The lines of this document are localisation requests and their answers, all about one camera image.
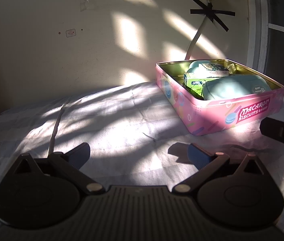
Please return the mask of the white window frame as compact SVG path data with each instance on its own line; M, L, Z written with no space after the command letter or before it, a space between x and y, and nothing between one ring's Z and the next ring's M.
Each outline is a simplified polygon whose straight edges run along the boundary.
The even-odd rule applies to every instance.
M284 68L284 0L248 0L248 65L261 73Z

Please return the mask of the small wall sticker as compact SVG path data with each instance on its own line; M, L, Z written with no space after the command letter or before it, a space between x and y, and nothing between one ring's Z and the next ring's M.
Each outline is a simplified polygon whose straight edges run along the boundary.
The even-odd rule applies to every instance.
M69 29L65 32L66 37L70 38L70 37L75 37L76 36L76 30L75 29Z

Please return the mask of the white bed sheet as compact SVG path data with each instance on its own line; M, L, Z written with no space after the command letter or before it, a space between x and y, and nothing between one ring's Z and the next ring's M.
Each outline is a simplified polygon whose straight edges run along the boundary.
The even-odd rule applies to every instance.
M284 196L284 144L262 136L259 121L193 136L155 83L29 104L0 114L0 181L19 154L47 156L86 142L91 157L81 171L108 187L175 184L195 173L190 143L234 158L254 153ZM284 210L278 222L284 232Z

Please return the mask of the teal plush toy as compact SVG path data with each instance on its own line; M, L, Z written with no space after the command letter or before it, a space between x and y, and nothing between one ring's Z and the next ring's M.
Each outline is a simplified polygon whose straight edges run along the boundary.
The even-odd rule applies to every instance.
M209 64L209 63L211 63L211 61L209 60L195 60L191 62L191 64L189 65L189 68L197 68L199 64Z

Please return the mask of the green blue small box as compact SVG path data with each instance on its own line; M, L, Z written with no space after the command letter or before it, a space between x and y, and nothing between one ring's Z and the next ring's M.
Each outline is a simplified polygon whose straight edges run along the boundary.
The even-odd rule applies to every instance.
M220 78L224 78L224 76L222 76L222 77L199 78L199 77L195 76L194 73L186 72L183 76L183 84L187 88L200 93L202 91L202 88L203 88L205 83L207 83L209 81L218 80Z

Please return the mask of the black tape cross lower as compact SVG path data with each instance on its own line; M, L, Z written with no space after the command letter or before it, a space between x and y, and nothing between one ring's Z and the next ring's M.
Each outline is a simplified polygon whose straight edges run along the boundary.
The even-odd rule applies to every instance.
M207 4L204 4L200 0L192 0L192 1L195 2L201 8L200 9L190 9L190 14L192 14L192 15L204 15L207 18L209 18L209 20L212 23L217 22L226 32L229 31L229 28L218 17L218 14L235 17L236 16L235 12L227 11L227 10L213 9L213 5L212 5L211 2L207 2Z

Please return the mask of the light blue pouch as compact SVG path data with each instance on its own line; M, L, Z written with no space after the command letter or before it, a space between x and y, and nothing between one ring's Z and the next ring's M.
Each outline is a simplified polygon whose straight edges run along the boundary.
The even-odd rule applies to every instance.
M258 75L231 75L206 82L202 97L204 100L223 100L269 91L270 86Z

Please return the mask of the green toothpaste box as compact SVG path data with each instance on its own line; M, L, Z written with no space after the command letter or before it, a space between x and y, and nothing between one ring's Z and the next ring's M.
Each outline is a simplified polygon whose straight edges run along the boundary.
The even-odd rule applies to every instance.
M199 76L205 78L229 76L229 70L221 64L199 64Z

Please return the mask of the pink macaron biscuit tin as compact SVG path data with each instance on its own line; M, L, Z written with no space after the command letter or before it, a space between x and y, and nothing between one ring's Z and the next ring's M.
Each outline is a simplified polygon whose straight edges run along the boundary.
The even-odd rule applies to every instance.
M189 68L195 60L167 61L156 64L157 84L171 103L188 131L201 136L255 121L277 113L284 97L284 85L245 65L228 59L203 59L221 64L231 75L258 75L270 86L271 91L244 97L204 100L198 93L183 84L186 72L199 76L199 68Z

